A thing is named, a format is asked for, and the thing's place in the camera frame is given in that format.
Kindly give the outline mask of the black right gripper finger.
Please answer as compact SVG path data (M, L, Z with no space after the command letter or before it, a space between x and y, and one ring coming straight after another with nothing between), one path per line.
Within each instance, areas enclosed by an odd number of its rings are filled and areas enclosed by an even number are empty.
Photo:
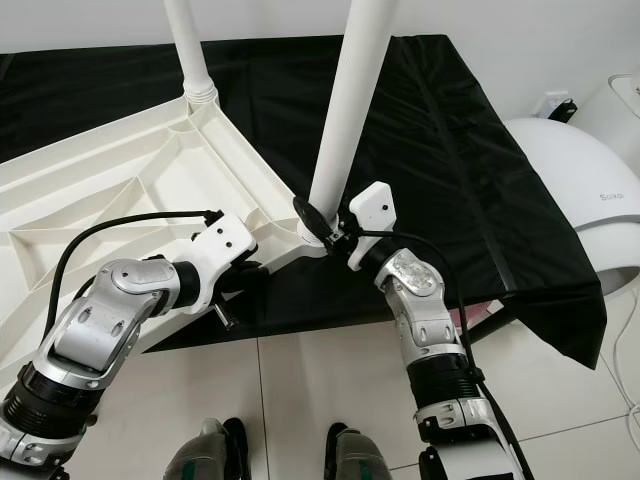
M300 196L294 196L292 204L300 216L303 227L311 237L314 237L316 241L332 241L333 229L330 227L329 221L315 206Z

